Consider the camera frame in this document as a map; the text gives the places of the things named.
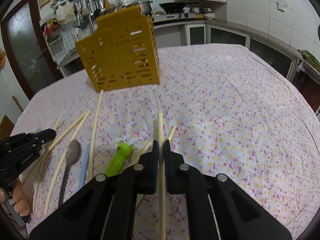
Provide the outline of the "person's left hand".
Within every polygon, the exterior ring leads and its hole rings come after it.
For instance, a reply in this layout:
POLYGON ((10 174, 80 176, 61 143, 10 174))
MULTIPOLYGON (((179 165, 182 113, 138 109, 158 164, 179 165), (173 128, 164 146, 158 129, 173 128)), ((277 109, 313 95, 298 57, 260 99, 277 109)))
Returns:
MULTIPOLYGON (((14 210, 21 216, 25 217, 30 214, 30 204, 28 203, 27 196, 23 192, 22 183, 19 178, 16 178, 16 186, 12 192, 12 197, 15 201, 14 210)), ((0 189, 0 202, 6 214, 10 214, 9 209, 5 204, 6 195, 5 191, 0 189)))

